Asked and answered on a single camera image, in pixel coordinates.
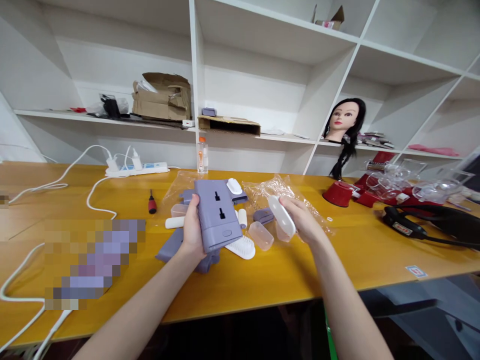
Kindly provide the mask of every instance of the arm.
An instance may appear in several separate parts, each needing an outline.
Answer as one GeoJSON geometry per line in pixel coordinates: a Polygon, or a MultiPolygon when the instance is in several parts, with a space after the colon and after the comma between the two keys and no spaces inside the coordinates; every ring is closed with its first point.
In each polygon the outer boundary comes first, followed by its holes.
{"type": "Polygon", "coordinates": [[[183,243],[171,260],[80,349],[74,360],[137,359],[177,293],[206,254],[193,195],[185,215],[183,243]]]}
{"type": "Polygon", "coordinates": [[[280,202],[292,215],[302,240],[310,246],[339,358],[393,359],[321,226],[303,202],[286,196],[280,202]]]}

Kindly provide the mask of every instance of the torn cardboard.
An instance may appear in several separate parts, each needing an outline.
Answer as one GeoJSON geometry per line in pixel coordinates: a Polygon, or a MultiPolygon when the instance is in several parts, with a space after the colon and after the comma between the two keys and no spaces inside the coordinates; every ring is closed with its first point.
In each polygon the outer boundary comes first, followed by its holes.
{"type": "Polygon", "coordinates": [[[189,120],[191,112],[191,91],[189,81],[180,75],[161,72],[146,72],[143,77],[158,92],[137,89],[133,82],[134,114],[147,119],[189,120]]]}
{"type": "Polygon", "coordinates": [[[201,115],[198,117],[198,128],[201,130],[260,136],[259,123],[240,117],[201,115]]]}
{"type": "Polygon", "coordinates": [[[313,16],[311,17],[311,23],[315,25],[320,25],[327,29],[340,30],[340,25],[345,21],[344,7],[340,6],[338,11],[333,15],[331,20],[315,20],[317,14],[317,5],[313,9],[313,16]]]}

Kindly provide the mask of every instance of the pink cloth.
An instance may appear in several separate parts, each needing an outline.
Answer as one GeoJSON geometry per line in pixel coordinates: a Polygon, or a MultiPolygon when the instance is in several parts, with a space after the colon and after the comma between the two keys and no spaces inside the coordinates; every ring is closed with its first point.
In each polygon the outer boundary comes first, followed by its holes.
{"type": "Polygon", "coordinates": [[[460,154],[455,152],[451,147],[426,147],[424,145],[414,144],[409,145],[408,148],[446,156],[460,156],[460,154]]]}

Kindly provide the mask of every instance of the hand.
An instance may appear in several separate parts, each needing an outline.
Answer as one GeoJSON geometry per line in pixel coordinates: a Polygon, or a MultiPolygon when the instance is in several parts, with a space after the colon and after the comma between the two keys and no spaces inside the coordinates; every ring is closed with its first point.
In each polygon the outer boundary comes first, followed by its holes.
{"type": "Polygon", "coordinates": [[[280,196],[279,200],[280,204],[282,204],[292,216],[298,235],[300,235],[304,242],[312,246],[329,240],[320,224],[315,220],[303,202],[285,195],[280,196]]]}
{"type": "Polygon", "coordinates": [[[178,252],[194,257],[198,262],[207,256],[204,251],[204,243],[202,242],[202,232],[200,230],[199,213],[197,210],[199,202],[199,196],[193,194],[185,214],[183,242],[178,250],[178,252]]]}

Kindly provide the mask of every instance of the screwdriver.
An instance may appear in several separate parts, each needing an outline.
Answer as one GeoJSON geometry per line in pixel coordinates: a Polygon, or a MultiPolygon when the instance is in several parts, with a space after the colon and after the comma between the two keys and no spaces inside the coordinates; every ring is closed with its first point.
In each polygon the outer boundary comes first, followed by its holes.
{"type": "Polygon", "coordinates": [[[150,214],[155,214],[157,212],[157,203],[152,195],[152,189],[150,189],[150,198],[148,199],[148,212],[150,214]]]}

